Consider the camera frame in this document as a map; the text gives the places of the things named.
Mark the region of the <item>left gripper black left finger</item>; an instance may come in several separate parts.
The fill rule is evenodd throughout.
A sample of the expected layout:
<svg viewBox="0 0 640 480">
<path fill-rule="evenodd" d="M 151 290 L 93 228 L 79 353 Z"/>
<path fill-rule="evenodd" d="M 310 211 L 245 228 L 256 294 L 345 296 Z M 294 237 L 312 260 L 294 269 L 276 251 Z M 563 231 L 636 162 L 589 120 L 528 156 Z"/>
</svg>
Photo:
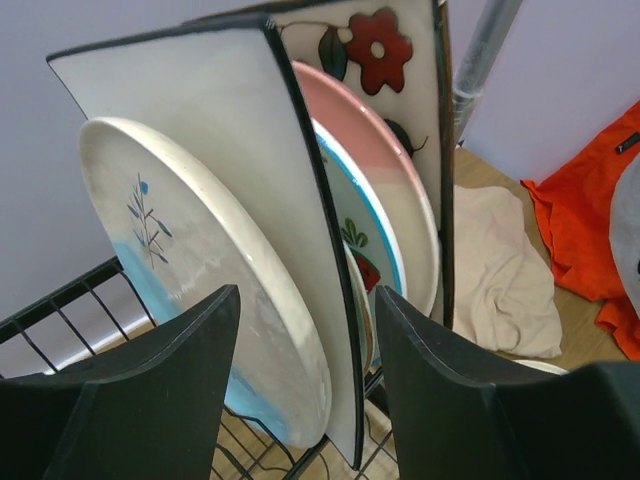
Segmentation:
<svg viewBox="0 0 640 480">
<path fill-rule="evenodd" d="M 241 311 L 226 285 L 58 373 L 1 383 L 5 479 L 206 479 Z"/>
</svg>

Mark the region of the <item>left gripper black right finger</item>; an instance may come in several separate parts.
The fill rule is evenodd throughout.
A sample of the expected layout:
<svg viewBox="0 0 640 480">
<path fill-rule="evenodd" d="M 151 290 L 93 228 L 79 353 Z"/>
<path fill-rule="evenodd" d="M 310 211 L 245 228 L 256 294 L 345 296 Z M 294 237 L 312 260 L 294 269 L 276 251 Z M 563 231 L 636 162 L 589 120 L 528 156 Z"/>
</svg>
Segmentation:
<svg viewBox="0 0 640 480">
<path fill-rule="evenodd" d="M 403 479 L 635 479 L 639 366 L 557 375 L 484 350 L 387 287 L 376 323 Z"/>
</svg>

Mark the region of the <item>beige plate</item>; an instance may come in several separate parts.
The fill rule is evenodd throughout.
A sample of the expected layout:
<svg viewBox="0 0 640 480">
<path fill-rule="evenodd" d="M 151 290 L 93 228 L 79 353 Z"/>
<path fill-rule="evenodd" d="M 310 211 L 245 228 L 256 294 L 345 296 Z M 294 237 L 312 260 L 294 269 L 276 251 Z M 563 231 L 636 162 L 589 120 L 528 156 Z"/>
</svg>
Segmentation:
<svg viewBox="0 0 640 480">
<path fill-rule="evenodd" d="M 166 323 L 236 286 L 226 406 L 287 445 L 317 444 L 332 401 L 324 350 L 295 282 L 236 197 L 183 147 L 133 120 L 86 121 L 79 152 L 93 206 L 153 319 Z"/>
</svg>

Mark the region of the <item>cream blue leaf plate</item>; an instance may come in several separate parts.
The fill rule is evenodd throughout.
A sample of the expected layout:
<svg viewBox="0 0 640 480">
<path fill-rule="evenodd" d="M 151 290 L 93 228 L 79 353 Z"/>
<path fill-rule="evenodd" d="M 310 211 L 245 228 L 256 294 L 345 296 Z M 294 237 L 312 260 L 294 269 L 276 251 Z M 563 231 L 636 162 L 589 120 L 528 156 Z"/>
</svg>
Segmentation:
<svg viewBox="0 0 640 480">
<path fill-rule="evenodd" d="M 516 363 L 526 366 L 528 368 L 536 369 L 542 372 L 551 373 L 554 375 L 564 375 L 567 373 L 567 370 L 539 360 L 530 360 L 530 359 L 517 359 Z"/>
</svg>

